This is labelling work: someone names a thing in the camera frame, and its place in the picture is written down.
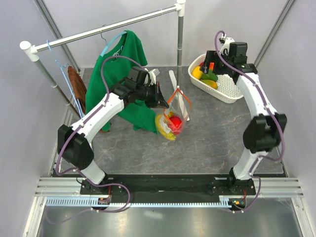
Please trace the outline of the yellow banana bunch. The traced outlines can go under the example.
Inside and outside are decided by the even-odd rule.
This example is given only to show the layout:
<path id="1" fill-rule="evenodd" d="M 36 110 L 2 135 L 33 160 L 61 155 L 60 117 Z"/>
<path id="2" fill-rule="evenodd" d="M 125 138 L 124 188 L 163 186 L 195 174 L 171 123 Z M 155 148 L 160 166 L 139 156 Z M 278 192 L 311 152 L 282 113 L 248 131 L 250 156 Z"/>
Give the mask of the yellow banana bunch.
<path id="1" fill-rule="evenodd" d="M 177 131 L 177 128 L 174 122 L 171 121 L 171 117 L 175 114 L 173 112 L 169 112 L 167 117 L 165 114 L 158 114 L 155 117 L 155 125 L 157 131 L 167 140 L 174 141 L 176 139 L 176 135 L 174 134 Z"/>

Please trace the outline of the clear zip top bag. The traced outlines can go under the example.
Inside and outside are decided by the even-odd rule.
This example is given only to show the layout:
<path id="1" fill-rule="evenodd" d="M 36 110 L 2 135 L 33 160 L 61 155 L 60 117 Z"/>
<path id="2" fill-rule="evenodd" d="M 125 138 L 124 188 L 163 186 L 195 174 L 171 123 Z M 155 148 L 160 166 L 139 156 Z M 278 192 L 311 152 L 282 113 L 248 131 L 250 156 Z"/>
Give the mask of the clear zip top bag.
<path id="1" fill-rule="evenodd" d="M 187 121 L 189 120 L 192 103 L 179 87 L 177 87 L 167 102 L 169 104 L 169 108 L 163 109 L 160 114 L 165 114 L 165 117 L 167 117 L 169 112 L 173 112 L 182 120 L 182 130 L 179 133 L 175 133 L 177 138 L 177 136 L 182 133 Z"/>

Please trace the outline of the red apple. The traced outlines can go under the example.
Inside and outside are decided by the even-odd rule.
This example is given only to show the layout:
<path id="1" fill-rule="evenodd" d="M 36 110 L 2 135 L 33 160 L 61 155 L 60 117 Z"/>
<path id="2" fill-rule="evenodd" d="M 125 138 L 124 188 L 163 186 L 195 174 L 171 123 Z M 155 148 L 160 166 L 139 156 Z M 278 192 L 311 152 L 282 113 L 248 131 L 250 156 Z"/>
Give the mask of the red apple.
<path id="1" fill-rule="evenodd" d="M 182 130 L 182 120 L 176 115 L 171 116 L 169 120 L 170 124 L 168 126 L 171 131 L 173 133 L 179 133 Z"/>

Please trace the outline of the green bell pepper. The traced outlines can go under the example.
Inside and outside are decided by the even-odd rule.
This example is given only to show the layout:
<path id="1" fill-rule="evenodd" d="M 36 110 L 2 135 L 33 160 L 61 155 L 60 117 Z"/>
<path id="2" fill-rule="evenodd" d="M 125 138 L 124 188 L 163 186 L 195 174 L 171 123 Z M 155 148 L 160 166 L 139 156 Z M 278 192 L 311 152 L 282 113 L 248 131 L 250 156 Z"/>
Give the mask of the green bell pepper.
<path id="1" fill-rule="evenodd" d="M 218 77 L 211 70 L 209 70 L 208 74 L 202 74 L 201 80 L 212 80 L 214 82 L 217 82 Z"/>

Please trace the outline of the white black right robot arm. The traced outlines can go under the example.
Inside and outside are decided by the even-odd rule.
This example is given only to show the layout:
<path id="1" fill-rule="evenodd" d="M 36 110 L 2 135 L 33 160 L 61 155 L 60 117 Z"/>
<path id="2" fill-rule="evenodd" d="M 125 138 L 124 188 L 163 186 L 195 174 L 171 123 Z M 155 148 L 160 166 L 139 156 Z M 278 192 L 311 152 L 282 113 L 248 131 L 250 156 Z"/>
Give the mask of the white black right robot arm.
<path id="1" fill-rule="evenodd" d="M 250 187 L 260 161 L 268 159 L 273 148 L 284 145 L 287 117 L 271 105 L 256 67 L 247 62 L 247 43 L 236 42 L 232 38 L 219 41 L 222 47 L 207 51 L 201 71 L 207 73 L 210 63 L 213 63 L 214 74 L 231 77 L 242 92 L 251 115 L 242 137 L 244 151 L 238 163 L 231 168 L 226 182 L 227 191 L 235 195 L 244 187 Z"/>

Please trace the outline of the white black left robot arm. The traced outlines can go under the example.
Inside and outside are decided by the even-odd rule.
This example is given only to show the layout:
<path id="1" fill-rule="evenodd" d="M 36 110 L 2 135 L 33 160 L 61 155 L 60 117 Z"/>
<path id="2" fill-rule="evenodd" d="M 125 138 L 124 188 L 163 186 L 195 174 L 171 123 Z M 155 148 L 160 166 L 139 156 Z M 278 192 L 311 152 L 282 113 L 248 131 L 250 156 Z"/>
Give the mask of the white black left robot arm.
<path id="1" fill-rule="evenodd" d="M 168 108 L 157 82 L 158 69 L 132 67 L 127 77 L 114 84 L 83 118 L 58 129 L 58 157 L 72 164 L 91 183 L 97 194 L 108 190 L 106 173 L 94 161 L 90 143 L 101 128 L 129 104 L 141 100 L 149 108 Z"/>

